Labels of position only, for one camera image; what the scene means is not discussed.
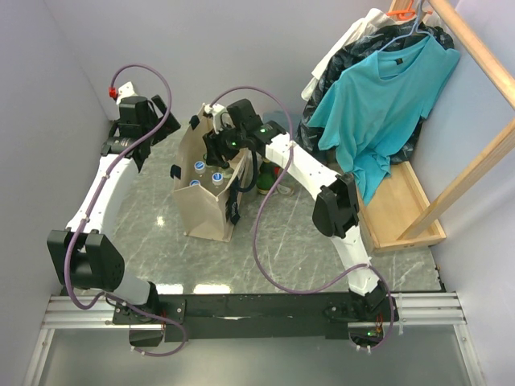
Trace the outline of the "green Perrier glass bottle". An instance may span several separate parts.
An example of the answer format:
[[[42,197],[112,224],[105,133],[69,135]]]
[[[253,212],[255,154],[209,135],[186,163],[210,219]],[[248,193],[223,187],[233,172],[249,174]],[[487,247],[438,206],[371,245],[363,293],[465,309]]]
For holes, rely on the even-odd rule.
[[[276,174],[273,163],[270,160],[263,158],[262,164],[258,170],[256,182],[257,192],[261,195],[266,195],[274,185],[275,180]]]

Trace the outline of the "clear Chang bottle green cap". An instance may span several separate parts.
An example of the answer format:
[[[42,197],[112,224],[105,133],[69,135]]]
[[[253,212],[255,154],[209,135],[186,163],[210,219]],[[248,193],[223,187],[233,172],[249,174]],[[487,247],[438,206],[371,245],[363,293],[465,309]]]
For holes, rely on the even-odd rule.
[[[297,188],[297,182],[288,173],[282,178],[281,182],[277,186],[277,191],[281,195],[292,196]]]

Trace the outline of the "clear glass bottle silver cap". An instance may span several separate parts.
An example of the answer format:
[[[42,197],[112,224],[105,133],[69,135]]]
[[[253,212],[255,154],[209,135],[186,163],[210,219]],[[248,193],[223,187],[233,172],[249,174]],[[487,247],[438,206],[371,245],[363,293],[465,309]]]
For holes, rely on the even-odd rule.
[[[234,169],[232,167],[228,167],[226,169],[222,169],[221,173],[223,175],[223,178],[229,181],[233,176]]]

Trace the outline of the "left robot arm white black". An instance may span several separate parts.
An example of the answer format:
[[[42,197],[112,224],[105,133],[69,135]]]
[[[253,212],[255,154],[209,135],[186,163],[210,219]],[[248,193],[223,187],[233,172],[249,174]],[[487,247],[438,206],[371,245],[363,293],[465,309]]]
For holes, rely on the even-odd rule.
[[[161,312],[155,285],[126,270],[110,240],[122,199],[150,155],[150,148],[179,129],[163,99],[118,92],[119,118],[101,147],[97,174],[78,212],[47,247],[61,285],[67,290],[100,290],[132,304],[139,321]]]

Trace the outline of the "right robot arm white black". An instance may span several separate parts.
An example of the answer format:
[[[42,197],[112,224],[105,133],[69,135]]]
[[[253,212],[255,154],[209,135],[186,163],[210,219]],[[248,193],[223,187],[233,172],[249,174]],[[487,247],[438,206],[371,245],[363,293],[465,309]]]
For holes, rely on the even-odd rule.
[[[247,99],[227,107],[205,105],[204,115],[213,123],[204,135],[208,165],[222,166],[239,150],[251,150],[307,190],[315,201],[312,222],[335,246],[348,279],[350,303],[344,311],[362,320],[375,319],[389,299],[361,237],[353,176],[339,174],[317,161],[277,122],[263,122]]]

